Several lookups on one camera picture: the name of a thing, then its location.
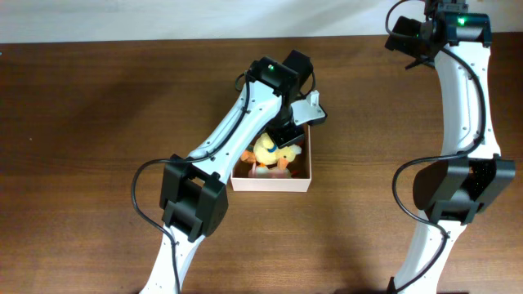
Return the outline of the yellow plush duck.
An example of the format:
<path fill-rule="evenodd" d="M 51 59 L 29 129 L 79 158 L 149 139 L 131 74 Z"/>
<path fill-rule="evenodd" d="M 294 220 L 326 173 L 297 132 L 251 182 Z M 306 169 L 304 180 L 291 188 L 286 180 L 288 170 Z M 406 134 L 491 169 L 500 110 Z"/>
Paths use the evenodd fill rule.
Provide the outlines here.
<path fill-rule="evenodd" d="M 279 148 L 267 133 L 262 133 L 254 145 L 250 145 L 240 155 L 240 161 L 258 163 L 261 167 L 276 165 L 280 170 L 285 170 L 301 153 L 299 145 Z"/>

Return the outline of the white duck toy pink hat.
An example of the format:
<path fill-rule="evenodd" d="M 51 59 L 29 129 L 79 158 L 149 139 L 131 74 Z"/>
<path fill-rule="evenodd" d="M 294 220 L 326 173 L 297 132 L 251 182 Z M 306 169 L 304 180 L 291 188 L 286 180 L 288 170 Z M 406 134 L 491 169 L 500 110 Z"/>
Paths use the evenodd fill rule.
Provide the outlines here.
<path fill-rule="evenodd" d="M 281 170 L 278 167 L 268 168 L 267 166 L 253 164 L 252 169 L 248 172 L 248 177 L 257 179 L 290 179 L 293 175 L 287 168 Z"/>

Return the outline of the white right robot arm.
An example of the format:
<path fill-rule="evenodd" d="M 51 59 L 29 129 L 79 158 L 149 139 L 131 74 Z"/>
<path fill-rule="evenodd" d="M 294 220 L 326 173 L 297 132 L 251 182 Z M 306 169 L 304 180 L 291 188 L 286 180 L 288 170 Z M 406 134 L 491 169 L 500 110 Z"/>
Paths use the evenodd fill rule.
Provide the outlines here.
<path fill-rule="evenodd" d="M 444 139 L 438 156 L 400 166 L 392 182 L 423 164 L 413 181 L 416 220 L 405 262 L 390 293 L 434 293 L 458 237 L 509 186 L 516 164 L 501 155 L 491 121 L 488 68 L 492 34 L 485 14 L 433 11 L 425 22 L 401 16 L 387 49 L 428 65 L 440 79 Z"/>

